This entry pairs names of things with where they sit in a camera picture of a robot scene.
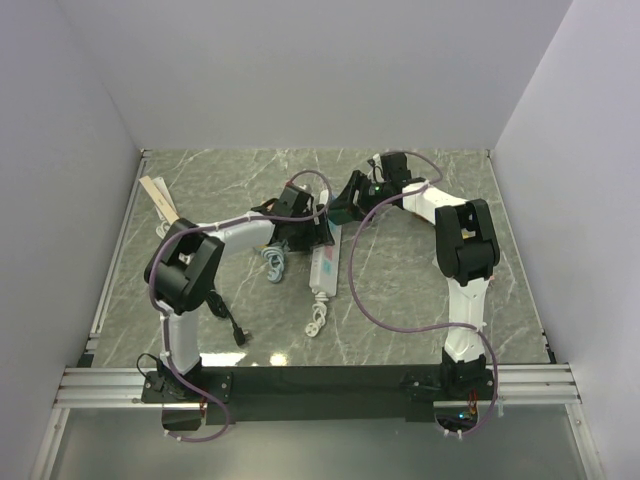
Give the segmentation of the small white power strip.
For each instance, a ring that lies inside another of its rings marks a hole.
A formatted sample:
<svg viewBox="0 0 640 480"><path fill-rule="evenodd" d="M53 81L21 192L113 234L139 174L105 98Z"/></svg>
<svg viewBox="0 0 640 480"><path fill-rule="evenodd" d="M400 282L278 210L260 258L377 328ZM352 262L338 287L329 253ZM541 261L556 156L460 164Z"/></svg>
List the small white power strip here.
<svg viewBox="0 0 640 480"><path fill-rule="evenodd" d="M162 177L153 178L151 183L150 196L160 221L156 226L156 234L162 238L171 226L171 220L173 220L173 215L175 214L175 205Z"/></svg>

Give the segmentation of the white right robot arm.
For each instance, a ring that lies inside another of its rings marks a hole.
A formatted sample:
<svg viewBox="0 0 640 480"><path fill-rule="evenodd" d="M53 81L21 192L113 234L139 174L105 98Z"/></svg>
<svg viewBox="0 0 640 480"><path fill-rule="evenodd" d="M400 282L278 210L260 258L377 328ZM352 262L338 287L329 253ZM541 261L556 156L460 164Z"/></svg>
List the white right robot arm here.
<svg viewBox="0 0 640 480"><path fill-rule="evenodd" d="M500 248L487 202L465 200L414 176L409 151L390 151L370 160L372 171L354 171L331 201L336 225L365 227L384 206L394 205L427 221L435 230L436 264L449 292L447 336L434 390L460 399L497 381L486 367L491 350L483 333L486 293Z"/></svg>

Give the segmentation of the beige power strip red sockets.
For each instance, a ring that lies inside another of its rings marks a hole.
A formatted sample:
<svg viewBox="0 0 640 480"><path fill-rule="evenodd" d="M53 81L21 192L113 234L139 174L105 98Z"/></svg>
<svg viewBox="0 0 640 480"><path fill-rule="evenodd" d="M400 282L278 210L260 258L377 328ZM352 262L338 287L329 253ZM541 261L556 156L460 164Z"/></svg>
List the beige power strip red sockets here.
<svg viewBox="0 0 640 480"><path fill-rule="evenodd" d="M156 184L153 180L144 176L139 179L140 185L149 195L152 200L154 206L158 209L162 217L169 223L173 224L175 221L179 219L178 214L174 210L174 208L169 204L166 198L162 195L161 191L157 188Z"/></svg>

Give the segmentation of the long white power strip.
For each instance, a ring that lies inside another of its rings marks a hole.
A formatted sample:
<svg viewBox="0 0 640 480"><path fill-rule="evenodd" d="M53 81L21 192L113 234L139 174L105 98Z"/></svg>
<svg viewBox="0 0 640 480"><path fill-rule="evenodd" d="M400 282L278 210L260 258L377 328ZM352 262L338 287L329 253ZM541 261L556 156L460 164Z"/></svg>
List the long white power strip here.
<svg viewBox="0 0 640 480"><path fill-rule="evenodd" d="M313 249L309 287L314 293L324 293L331 298L337 293L342 227L329 220L328 229L333 244Z"/></svg>

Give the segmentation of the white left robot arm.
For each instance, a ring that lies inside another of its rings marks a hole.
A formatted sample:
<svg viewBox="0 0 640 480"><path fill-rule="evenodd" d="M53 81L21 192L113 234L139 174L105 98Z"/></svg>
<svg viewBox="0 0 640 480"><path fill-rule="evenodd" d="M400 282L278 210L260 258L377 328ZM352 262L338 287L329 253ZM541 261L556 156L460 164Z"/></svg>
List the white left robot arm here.
<svg viewBox="0 0 640 480"><path fill-rule="evenodd" d="M206 305L217 317L233 317L215 287L220 264L255 250L267 263L269 282L279 283L288 253L337 246L328 218L331 200L329 190L314 196L288 183L278 197L243 215L209 224L178 218L169 226L144 271L162 331L157 379L148 382L150 387L164 382L179 402L211 395L198 346L198 310Z"/></svg>

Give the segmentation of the green cube adapter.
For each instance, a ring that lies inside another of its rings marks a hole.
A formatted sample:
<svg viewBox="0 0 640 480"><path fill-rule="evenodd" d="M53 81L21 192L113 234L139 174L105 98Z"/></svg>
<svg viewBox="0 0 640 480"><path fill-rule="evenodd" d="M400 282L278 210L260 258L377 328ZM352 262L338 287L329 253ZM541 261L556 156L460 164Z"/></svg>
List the green cube adapter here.
<svg viewBox="0 0 640 480"><path fill-rule="evenodd" d="M329 220L335 225L345 225L353 221L351 214L346 210L331 210Z"/></svg>

